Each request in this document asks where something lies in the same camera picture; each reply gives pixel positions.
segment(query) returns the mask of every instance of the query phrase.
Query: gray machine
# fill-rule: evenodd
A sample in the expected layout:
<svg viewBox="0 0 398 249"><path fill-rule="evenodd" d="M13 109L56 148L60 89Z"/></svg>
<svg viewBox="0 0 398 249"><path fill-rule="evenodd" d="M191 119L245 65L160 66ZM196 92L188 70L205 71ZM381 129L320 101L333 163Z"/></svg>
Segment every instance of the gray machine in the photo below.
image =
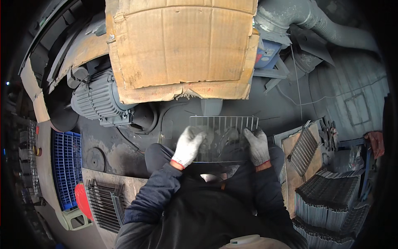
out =
<svg viewBox="0 0 398 249"><path fill-rule="evenodd" d="M105 127L134 123L134 107L137 105L125 105L119 101L111 68L92 75L88 82L82 81L73 92L70 104L79 115L98 119L100 125Z"/></svg>

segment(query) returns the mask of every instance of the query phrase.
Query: jacket sleeve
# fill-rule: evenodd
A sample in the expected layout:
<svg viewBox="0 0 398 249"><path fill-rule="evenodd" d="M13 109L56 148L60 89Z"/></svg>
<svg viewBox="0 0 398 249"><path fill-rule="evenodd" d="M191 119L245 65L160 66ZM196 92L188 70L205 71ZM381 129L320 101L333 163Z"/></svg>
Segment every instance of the jacket sleeve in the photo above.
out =
<svg viewBox="0 0 398 249"><path fill-rule="evenodd" d="M115 249L140 247L159 222L164 207L179 190L181 176L182 172L169 163L152 173L125 210L124 224L117 235Z"/></svg>

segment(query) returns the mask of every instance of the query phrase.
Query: white work glove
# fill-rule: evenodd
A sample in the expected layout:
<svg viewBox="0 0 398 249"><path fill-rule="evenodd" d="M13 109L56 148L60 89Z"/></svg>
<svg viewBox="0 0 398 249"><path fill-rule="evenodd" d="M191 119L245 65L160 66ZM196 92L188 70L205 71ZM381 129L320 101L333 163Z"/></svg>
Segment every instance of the white work glove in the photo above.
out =
<svg viewBox="0 0 398 249"><path fill-rule="evenodd" d="M178 139L176 152L172 157L172 161L186 168L196 158L199 146L206 137L204 131L195 135L194 127L188 126Z"/></svg>
<svg viewBox="0 0 398 249"><path fill-rule="evenodd" d="M254 166L259 166L270 160L268 151L267 135L261 130L257 130L253 135L247 128L243 130L243 135L250 144L250 158Z"/></svg>

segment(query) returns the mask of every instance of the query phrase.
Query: person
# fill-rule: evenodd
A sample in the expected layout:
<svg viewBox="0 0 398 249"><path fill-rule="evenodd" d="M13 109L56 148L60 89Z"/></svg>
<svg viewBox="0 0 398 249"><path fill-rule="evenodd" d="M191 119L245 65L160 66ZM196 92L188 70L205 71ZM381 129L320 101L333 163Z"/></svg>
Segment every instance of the person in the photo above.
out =
<svg viewBox="0 0 398 249"><path fill-rule="evenodd" d="M243 135L251 160L215 183L186 173L206 133L195 135L188 126L175 152L149 146L145 161L151 176L125 210L115 249L308 248L283 203L278 179L283 150L269 144L262 130L245 129Z"/></svg>

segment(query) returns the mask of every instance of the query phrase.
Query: blue container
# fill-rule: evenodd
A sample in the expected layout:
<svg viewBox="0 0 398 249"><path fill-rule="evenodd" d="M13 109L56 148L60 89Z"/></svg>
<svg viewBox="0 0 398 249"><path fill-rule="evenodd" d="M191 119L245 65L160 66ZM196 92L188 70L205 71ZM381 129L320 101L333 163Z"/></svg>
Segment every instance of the blue container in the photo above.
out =
<svg viewBox="0 0 398 249"><path fill-rule="evenodd" d="M52 165L61 210L77 206L74 188L83 181L80 134L53 131Z"/></svg>
<svg viewBox="0 0 398 249"><path fill-rule="evenodd" d="M262 43L264 49L260 48L260 46L257 48L257 57L254 68L272 69L276 64L276 60L273 60L273 58L277 53L279 53L279 49L281 48L282 44L268 40L262 40Z"/></svg>

